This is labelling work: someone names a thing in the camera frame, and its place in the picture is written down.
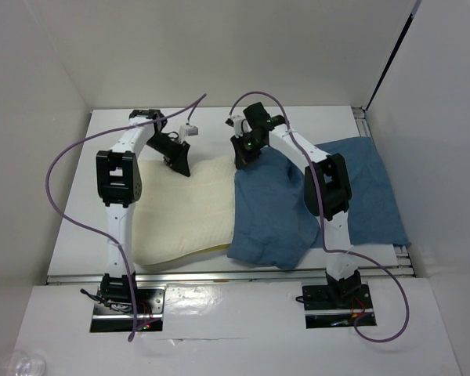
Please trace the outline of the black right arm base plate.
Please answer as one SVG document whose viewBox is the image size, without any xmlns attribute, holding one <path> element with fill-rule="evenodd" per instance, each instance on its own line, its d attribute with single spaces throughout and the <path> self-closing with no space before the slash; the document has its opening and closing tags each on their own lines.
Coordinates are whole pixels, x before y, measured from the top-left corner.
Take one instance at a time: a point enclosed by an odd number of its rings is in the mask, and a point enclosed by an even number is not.
<svg viewBox="0 0 470 376">
<path fill-rule="evenodd" d="M 366 284 L 343 299 L 334 299 L 327 285 L 302 287 L 302 295 L 295 299 L 305 310 L 305 325 L 312 328 L 352 327 L 359 318 L 359 327 L 376 326 L 371 293 Z"/>
</svg>

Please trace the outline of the cream yellow foam pillow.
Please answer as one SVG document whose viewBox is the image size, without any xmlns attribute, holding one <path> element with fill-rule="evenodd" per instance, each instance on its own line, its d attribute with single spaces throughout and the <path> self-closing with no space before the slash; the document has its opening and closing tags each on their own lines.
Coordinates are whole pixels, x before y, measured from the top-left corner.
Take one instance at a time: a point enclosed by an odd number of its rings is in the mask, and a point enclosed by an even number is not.
<svg viewBox="0 0 470 376">
<path fill-rule="evenodd" d="M 235 216 L 230 155 L 199 161 L 185 177 L 160 161 L 139 162 L 143 192 L 132 217 L 134 263 L 152 266 L 229 245 Z"/>
</svg>

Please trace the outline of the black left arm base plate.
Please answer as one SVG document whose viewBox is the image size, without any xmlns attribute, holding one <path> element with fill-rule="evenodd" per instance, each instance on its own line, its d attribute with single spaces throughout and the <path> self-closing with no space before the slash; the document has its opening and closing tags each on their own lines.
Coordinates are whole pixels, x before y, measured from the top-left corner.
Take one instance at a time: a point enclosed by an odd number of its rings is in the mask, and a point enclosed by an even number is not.
<svg viewBox="0 0 470 376">
<path fill-rule="evenodd" d="M 93 301 L 91 333 L 130 333 L 133 323 L 131 302 L 115 302 L 96 296 Z M 165 287 L 142 288 L 136 294 L 137 331 L 162 331 Z"/>
</svg>

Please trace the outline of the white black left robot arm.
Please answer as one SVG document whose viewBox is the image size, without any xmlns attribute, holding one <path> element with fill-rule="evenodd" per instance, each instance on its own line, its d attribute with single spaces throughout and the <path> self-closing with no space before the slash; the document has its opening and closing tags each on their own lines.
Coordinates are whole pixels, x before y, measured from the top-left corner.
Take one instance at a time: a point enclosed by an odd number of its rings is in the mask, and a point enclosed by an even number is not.
<svg viewBox="0 0 470 376">
<path fill-rule="evenodd" d="M 167 121 L 160 110 L 133 110 L 129 129 L 108 150 L 96 154 L 97 193 L 107 214 L 108 270 L 99 288 L 101 300 L 111 302 L 123 313 L 133 311 L 139 303 L 136 271 L 132 261 L 132 217 L 141 198 L 143 183 L 138 157 L 145 147 L 163 156 L 172 171 L 190 176 L 188 136 L 196 136 L 198 128 L 189 122 L 178 131 L 165 132 Z"/>
</svg>

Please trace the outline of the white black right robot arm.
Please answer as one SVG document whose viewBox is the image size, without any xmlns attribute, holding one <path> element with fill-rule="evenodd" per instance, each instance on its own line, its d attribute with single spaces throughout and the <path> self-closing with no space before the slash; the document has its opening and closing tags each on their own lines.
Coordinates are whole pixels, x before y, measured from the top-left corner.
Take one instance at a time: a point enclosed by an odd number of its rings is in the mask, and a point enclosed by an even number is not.
<svg viewBox="0 0 470 376">
<path fill-rule="evenodd" d="M 289 125 L 285 114 L 272 116 L 260 102 L 246 107 L 242 115 L 229 114 L 226 124 L 233 129 L 230 142 L 237 169 L 256 161 L 268 146 L 283 154 L 304 176 L 305 206 L 320 224 L 327 254 L 327 284 L 319 297 L 303 295 L 298 300 L 314 309 L 320 304 L 350 307 L 362 282 L 351 254 L 348 218 L 352 190 L 345 158 L 314 146 Z"/>
</svg>

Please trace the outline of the blue fabric pillowcase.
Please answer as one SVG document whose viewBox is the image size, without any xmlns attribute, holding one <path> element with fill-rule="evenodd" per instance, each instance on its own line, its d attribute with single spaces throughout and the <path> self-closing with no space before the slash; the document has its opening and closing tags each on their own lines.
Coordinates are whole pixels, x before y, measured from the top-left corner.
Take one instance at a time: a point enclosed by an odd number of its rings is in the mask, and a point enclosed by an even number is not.
<svg viewBox="0 0 470 376">
<path fill-rule="evenodd" d="M 341 154 L 348 170 L 349 236 L 352 245 L 408 246 L 385 166 L 371 139 L 321 143 Z M 236 172 L 234 233 L 228 257 L 257 266 L 295 269 L 306 252 L 322 246 L 320 225 L 304 202 L 304 176 L 283 154 L 266 147 Z"/>
</svg>

